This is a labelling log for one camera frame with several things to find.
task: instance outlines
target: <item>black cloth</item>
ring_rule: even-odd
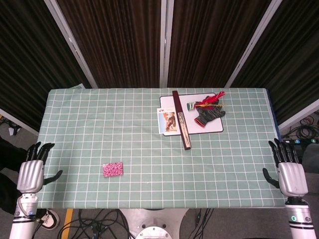
[[[17,148],[0,137],[0,168],[8,168],[19,172],[21,164],[25,161],[26,150]],[[0,173],[0,208],[5,212],[14,214],[16,201],[21,196],[16,184],[7,176]],[[36,217],[41,219],[46,209],[38,209]]]

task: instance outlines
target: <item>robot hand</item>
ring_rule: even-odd
[[[265,179],[276,188],[280,188],[286,197],[304,196],[308,193],[305,172],[294,147],[276,138],[274,141],[276,144],[269,141],[269,145],[273,150],[279,181],[272,179],[268,170],[263,168]]]
[[[54,182],[62,174],[62,170],[60,170],[55,176],[44,179],[44,165],[54,143],[44,144],[37,153],[40,144],[41,142],[38,142],[28,149],[26,161],[21,165],[17,184],[17,189],[21,193],[37,193],[43,185]]]
[[[269,141],[277,167],[278,181],[269,176],[263,168],[264,177],[268,183],[279,188],[288,197],[285,203],[289,226],[293,239],[316,239],[313,222],[310,217],[309,205],[302,197],[308,193],[308,187],[303,166],[299,163],[294,147],[288,143],[274,139]]]
[[[40,144],[41,142],[38,142],[29,148],[26,161],[20,167],[17,189],[22,196],[17,200],[10,239],[32,238],[34,222],[41,221],[35,216],[38,204],[36,193],[43,185],[57,180],[62,174],[60,170],[55,176],[44,179],[44,165],[54,143],[44,144],[37,153]]]

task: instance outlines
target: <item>shoe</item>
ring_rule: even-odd
[[[47,209],[45,215],[41,218],[43,224],[41,225],[44,229],[53,230],[56,229],[60,223],[59,216],[51,209]]]

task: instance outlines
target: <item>table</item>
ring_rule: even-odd
[[[221,133],[158,134],[160,96],[219,92]],[[54,142],[45,175],[58,181],[38,193],[41,208],[283,207],[268,140],[278,137],[265,89],[59,89],[48,95],[39,141]],[[102,165],[123,162],[123,176]]]

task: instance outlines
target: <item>gray glove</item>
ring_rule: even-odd
[[[217,100],[213,102],[212,105],[217,105],[218,102],[219,101]],[[225,111],[220,111],[221,106],[196,107],[196,109],[199,113],[199,116],[195,118],[195,122],[201,127],[205,127],[208,122],[213,121],[216,118],[223,117],[226,114]]]

